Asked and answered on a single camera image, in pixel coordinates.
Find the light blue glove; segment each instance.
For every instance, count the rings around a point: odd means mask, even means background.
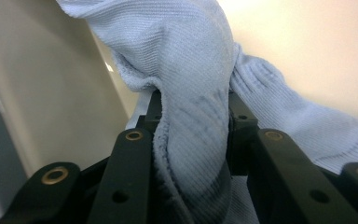
[[[303,99],[274,66],[237,48],[230,86],[255,113],[260,128],[288,133],[312,162],[337,174],[343,164],[358,161],[358,119]]]
[[[161,91],[154,157],[166,223],[221,223],[230,204],[225,162],[233,41],[212,0],[58,3],[111,48],[133,91]]]

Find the screw hole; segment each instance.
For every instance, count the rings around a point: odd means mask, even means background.
[[[142,134],[142,133],[140,133],[140,132],[130,132],[130,133],[127,133],[126,134],[126,138],[128,139],[128,140],[130,140],[130,141],[137,141],[137,140],[139,140],[139,139],[141,139],[141,138],[143,138],[144,137],[144,135]]]
[[[53,168],[42,176],[42,183],[45,185],[54,185],[60,183],[68,176],[68,174],[68,170],[63,166]]]
[[[126,193],[124,190],[117,190],[113,193],[112,200],[115,203],[124,203],[130,198],[130,195]]]
[[[273,140],[273,141],[281,141],[283,139],[283,135],[281,135],[280,133],[277,133],[277,132],[273,132],[273,131],[266,132],[266,133],[264,133],[264,135],[268,139]]]
[[[313,189],[310,191],[310,197],[318,203],[329,203],[329,197],[322,191],[318,189]]]

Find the white wall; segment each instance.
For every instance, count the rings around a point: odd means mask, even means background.
[[[358,1],[219,0],[244,51],[304,97],[358,118]]]
[[[0,1],[0,101],[27,174],[108,156],[128,120],[88,25],[55,1]]]

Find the cloth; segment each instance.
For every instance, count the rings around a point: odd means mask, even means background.
[[[358,161],[358,119],[302,99],[280,72],[233,43],[212,0],[59,0],[111,48],[124,81],[143,92],[135,116],[160,89],[154,138],[161,223],[255,223],[246,177],[225,163],[228,89],[261,128],[289,133],[310,159],[338,172]]]
[[[225,161],[234,67],[226,16],[211,0],[58,1],[111,48],[133,91],[161,91],[154,137],[164,223],[222,223],[231,198]]]

